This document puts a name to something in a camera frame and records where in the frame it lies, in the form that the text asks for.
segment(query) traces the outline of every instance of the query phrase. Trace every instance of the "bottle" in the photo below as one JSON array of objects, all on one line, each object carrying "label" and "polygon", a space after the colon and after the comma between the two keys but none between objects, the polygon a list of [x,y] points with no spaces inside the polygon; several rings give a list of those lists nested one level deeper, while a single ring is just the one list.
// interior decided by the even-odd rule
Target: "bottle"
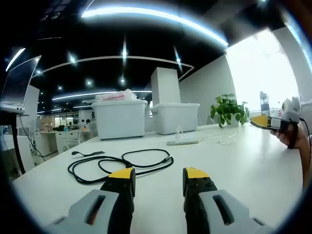
[{"label": "bottle", "polygon": [[260,92],[261,115],[270,116],[269,97],[267,94]]}]

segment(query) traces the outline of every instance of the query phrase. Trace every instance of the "white wall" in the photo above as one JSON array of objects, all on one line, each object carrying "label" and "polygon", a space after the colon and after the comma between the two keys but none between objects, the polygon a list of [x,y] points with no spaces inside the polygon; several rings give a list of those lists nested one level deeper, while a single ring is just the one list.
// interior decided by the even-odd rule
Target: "white wall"
[{"label": "white wall", "polygon": [[[37,107],[38,107],[38,98],[39,98],[39,89],[34,86],[29,85],[27,88],[24,107],[25,107],[25,115],[21,117],[21,121],[23,123],[24,128],[28,127],[36,127],[36,119],[37,119]],[[17,126],[21,127],[20,119],[17,118]]]},{"label": "white wall", "polygon": [[292,66],[299,94],[303,96],[302,101],[309,101],[312,99],[312,74],[298,42],[287,27],[277,29],[273,33],[283,47]]},{"label": "white wall", "polygon": [[158,67],[151,76],[153,104],[181,103],[177,72]]},{"label": "white wall", "polygon": [[216,104],[215,97],[222,94],[235,94],[231,71],[225,55],[181,81],[179,86],[182,102],[200,104],[198,116],[202,125],[207,124],[210,107]]},{"label": "white wall", "polygon": [[84,122],[86,122],[87,119],[91,120],[92,119],[92,110],[80,110],[78,111],[78,117],[79,117],[79,122],[84,119]]}]

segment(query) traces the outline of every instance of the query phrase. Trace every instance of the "green leaves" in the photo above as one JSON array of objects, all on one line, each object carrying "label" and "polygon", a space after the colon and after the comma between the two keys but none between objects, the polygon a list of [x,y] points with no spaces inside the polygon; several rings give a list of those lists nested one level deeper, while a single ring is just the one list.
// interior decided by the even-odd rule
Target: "green leaves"
[{"label": "green leaves", "polygon": [[222,97],[221,96],[216,97],[215,100],[217,101],[218,104],[222,104]]},{"label": "green leaves", "polygon": [[220,116],[220,123],[223,125],[225,123],[225,119]]},{"label": "green leaves", "polygon": [[237,121],[240,121],[240,114],[237,114],[237,115],[235,116],[235,119],[236,119]]},{"label": "green leaves", "polygon": [[215,113],[216,113],[216,107],[214,105],[212,105],[211,109],[210,109],[210,118],[211,119],[214,119]]},{"label": "green leaves", "polygon": [[218,96],[215,98],[218,105],[211,106],[211,119],[213,119],[216,113],[218,113],[218,122],[220,128],[223,128],[225,122],[227,122],[228,125],[231,124],[231,114],[235,116],[235,119],[239,121],[241,125],[244,125],[248,120],[249,109],[248,107],[245,107],[245,104],[247,104],[247,102],[243,101],[241,105],[238,105],[235,99],[230,99],[232,97],[235,97],[235,95],[223,94],[221,96]]}]

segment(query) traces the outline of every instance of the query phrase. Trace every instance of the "plastic container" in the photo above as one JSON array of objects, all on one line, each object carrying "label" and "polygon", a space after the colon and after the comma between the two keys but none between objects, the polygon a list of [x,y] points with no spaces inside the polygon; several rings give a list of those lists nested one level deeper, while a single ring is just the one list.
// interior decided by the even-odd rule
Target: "plastic container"
[{"label": "plastic container", "polygon": [[132,101],[136,100],[137,96],[130,90],[118,91],[110,94],[96,95],[96,102],[103,101]]},{"label": "plastic container", "polygon": [[95,111],[100,139],[144,135],[144,112],[147,101],[107,101],[91,105]]},{"label": "plastic container", "polygon": [[162,103],[155,105],[153,113],[155,131],[158,134],[176,133],[178,126],[182,131],[189,132],[197,129],[197,103]]}]

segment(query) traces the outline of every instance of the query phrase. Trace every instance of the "laptop screen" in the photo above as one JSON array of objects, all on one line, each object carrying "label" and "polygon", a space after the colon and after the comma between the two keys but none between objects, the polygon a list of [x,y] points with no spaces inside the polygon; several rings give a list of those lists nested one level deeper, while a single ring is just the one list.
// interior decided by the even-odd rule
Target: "laptop screen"
[{"label": "laptop screen", "polygon": [[27,87],[39,59],[32,58],[10,70],[1,95],[1,104],[24,107]]}]

